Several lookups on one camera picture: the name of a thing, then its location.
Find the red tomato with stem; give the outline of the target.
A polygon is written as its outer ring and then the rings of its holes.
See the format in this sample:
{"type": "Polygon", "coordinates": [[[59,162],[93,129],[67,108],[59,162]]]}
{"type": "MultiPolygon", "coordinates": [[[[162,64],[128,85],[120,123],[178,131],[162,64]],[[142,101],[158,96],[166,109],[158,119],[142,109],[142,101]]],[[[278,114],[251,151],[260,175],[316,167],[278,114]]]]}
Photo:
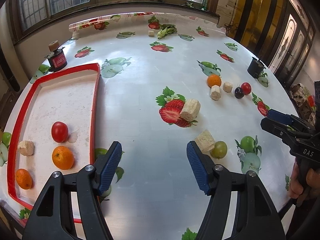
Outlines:
{"type": "Polygon", "coordinates": [[[250,85],[249,83],[247,83],[247,82],[244,82],[244,83],[240,86],[240,88],[242,89],[242,91],[243,91],[243,93],[244,93],[245,95],[249,95],[249,94],[251,93],[251,91],[252,91],[251,85],[250,85]]]}

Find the dark purple plum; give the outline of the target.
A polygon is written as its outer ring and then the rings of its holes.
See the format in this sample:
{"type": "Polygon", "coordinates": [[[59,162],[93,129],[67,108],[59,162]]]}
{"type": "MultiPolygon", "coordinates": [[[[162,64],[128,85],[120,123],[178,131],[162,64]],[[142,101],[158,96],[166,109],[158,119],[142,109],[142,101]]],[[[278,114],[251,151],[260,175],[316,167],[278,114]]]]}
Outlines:
{"type": "Polygon", "coordinates": [[[236,87],[236,89],[234,90],[234,96],[237,99],[242,99],[244,97],[244,91],[241,87],[236,87]]]}

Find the orange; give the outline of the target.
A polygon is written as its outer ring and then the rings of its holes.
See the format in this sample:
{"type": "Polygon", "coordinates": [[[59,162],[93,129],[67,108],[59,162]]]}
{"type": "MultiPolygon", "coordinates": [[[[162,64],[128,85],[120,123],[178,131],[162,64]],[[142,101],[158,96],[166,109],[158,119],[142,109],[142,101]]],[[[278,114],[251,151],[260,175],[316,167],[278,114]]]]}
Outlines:
{"type": "Polygon", "coordinates": [[[221,86],[222,80],[221,77],[216,75],[216,74],[212,74],[210,76],[208,76],[207,78],[207,85],[212,88],[213,86],[221,86]]]}
{"type": "Polygon", "coordinates": [[[33,185],[33,180],[30,173],[23,168],[20,168],[16,171],[15,179],[18,186],[24,190],[31,189],[33,185]]]}
{"type": "Polygon", "coordinates": [[[68,170],[74,164],[74,156],[66,146],[57,146],[52,152],[52,161],[57,168],[68,170]]]}

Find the small beige block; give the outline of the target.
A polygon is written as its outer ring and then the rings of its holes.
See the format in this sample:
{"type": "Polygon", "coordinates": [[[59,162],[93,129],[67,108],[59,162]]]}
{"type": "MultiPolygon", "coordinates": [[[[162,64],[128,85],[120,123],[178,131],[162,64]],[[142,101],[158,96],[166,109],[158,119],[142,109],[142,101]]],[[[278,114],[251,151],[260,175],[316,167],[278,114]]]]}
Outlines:
{"type": "Polygon", "coordinates": [[[233,85],[230,83],[230,82],[224,82],[223,84],[223,90],[226,92],[226,93],[230,93],[233,89],[233,85]]]}

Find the black motor with shaft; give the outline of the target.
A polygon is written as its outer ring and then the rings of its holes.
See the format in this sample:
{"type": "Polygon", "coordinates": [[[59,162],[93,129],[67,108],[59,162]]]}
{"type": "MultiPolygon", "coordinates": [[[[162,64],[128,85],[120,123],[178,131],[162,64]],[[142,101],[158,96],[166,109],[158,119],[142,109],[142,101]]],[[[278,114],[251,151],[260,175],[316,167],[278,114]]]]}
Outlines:
{"type": "Polygon", "coordinates": [[[259,59],[252,57],[252,61],[250,62],[249,67],[247,68],[247,72],[250,76],[257,79],[264,69],[264,64],[259,59]]]}

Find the red rimmed white tray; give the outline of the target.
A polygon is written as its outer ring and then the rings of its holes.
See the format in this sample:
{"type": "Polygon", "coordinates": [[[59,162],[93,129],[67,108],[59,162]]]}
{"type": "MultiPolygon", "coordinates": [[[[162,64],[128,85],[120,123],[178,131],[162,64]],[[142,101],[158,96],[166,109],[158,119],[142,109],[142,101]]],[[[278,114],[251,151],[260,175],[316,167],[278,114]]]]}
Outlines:
{"type": "Polygon", "coordinates": [[[8,150],[8,195],[31,210],[49,176],[57,171],[52,152],[59,146],[51,135],[53,123],[60,121],[68,127],[63,146],[74,155],[72,168],[62,174],[76,173],[94,163],[94,130],[100,66],[97,63],[67,68],[38,78],[30,87],[18,113],[8,150]],[[23,156],[17,146],[32,141],[34,153],[23,156]],[[27,170],[33,180],[31,189],[24,190],[16,182],[20,168],[27,170]]]}

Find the fruit print tablecloth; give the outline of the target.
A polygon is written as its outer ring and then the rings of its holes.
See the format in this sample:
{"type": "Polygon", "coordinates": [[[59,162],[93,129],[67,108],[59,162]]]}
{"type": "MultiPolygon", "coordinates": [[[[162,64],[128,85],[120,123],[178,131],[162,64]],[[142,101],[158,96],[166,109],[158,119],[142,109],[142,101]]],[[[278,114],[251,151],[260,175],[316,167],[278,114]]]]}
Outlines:
{"type": "Polygon", "coordinates": [[[242,172],[248,164],[259,168],[259,178],[275,207],[289,197],[285,177],[294,157],[282,141],[263,131],[263,118],[250,95],[237,99],[222,92],[210,98],[207,77],[199,63],[217,64],[221,78],[238,86],[248,82],[255,96],[270,108],[295,114],[295,108],[272,73],[268,87],[251,77],[247,68],[253,54],[243,46],[227,48],[231,41],[207,21],[161,15],[178,33],[156,40],[148,35],[148,17],[123,16],[105,30],[89,27],[80,38],[64,46],[67,65],[108,61],[120,63],[118,73],[101,78],[96,108],[95,147],[118,141],[123,148],[121,178],[103,202],[103,213],[115,239],[181,239],[185,230],[197,231],[209,197],[198,187],[186,155],[187,143],[204,130],[227,144],[220,164],[242,172]],[[180,117],[187,99],[201,108],[188,122],[180,117]]]}

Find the green bottle on windowsill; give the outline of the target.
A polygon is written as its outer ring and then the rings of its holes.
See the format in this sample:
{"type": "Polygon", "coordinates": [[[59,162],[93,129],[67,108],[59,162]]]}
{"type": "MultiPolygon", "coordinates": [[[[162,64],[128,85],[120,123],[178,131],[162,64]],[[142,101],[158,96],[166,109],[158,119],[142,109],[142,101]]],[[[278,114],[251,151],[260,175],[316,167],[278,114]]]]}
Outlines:
{"type": "Polygon", "coordinates": [[[207,10],[207,4],[208,4],[208,0],[203,0],[202,10],[204,10],[204,11],[207,10]]]}

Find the green leafy vegetable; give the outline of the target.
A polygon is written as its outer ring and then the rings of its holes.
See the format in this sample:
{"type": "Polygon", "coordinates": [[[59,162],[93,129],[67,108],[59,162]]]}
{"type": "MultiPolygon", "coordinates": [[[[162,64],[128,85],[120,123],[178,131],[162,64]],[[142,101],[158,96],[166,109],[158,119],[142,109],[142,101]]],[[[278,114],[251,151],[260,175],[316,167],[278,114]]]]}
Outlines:
{"type": "Polygon", "coordinates": [[[168,35],[177,33],[177,28],[174,24],[163,24],[160,31],[157,33],[157,38],[160,40],[168,35]]]}

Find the small beige cube by vegetable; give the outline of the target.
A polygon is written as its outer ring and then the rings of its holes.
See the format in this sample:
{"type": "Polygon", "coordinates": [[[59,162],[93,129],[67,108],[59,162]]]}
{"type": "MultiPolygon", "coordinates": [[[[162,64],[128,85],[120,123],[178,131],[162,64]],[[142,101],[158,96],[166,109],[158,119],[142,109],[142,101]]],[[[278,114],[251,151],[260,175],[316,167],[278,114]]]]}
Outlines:
{"type": "Polygon", "coordinates": [[[155,33],[154,33],[154,31],[153,31],[153,30],[149,30],[149,31],[148,31],[148,35],[149,35],[149,36],[154,36],[154,35],[155,35],[155,33]]]}

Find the black red motor with cork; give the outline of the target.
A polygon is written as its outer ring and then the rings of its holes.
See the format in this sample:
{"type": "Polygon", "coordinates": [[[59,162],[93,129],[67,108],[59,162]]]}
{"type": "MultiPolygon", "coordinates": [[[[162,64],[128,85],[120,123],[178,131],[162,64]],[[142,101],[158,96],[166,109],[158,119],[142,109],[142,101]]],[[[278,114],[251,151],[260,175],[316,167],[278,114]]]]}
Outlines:
{"type": "Polygon", "coordinates": [[[60,48],[58,40],[51,42],[48,45],[50,53],[47,55],[47,60],[50,64],[49,71],[57,72],[67,66],[67,59],[63,52],[63,48],[60,48]]]}

